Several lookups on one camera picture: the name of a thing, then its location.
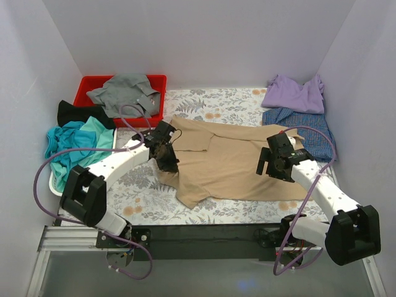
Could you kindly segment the beige polo shirt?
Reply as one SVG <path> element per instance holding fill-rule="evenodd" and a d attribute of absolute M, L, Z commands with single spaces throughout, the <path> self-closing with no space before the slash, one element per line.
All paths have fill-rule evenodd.
<path fill-rule="evenodd" d="M 288 183 L 256 173 L 267 138 L 284 130 L 276 124 L 248 127 L 195 121 L 173 116 L 177 129 L 172 138 L 179 160 L 178 172 L 158 172 L 162 184 L 176 189 L 176 197 L 193 209 L 214 197 L 229 200 L 302 200 L 307 192 Z"/>

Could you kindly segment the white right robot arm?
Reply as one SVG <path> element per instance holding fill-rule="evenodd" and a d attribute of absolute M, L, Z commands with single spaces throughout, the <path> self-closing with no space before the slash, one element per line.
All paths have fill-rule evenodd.
<path fill-rule="evenodd" d="M 294 148 L 286 133 L 270 136 L 267 143 L 261 150 L 256 173 L 298 183 L 328 219 L 327 223 L 317 222 L 301 211 L 285 217 L 280 226 L 281 248 L 304 241 L 325 250 L 337 265 L 380 253 L 379 214 L 373 206 L 362 206 L 347 196 L 307 150 Z"/>

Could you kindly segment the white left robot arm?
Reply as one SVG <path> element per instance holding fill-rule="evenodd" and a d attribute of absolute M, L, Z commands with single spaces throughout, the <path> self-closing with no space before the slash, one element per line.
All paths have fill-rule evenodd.
<path fill-rule="evenodd" d="M 132 239 L 132 225 L 107 208 L 107 192 L 119 178 L 151 159 L 160 170 L 177 173 L 179 160 L 171 141 L 176 131 L 172 125 L 160 121 L 155 129 L 134 135 L 125 146 L 105 159 L 86 168 L 73 167 L 60 207 L 84 225 L 109 233 L 117 247 L 126 247 Z"/>

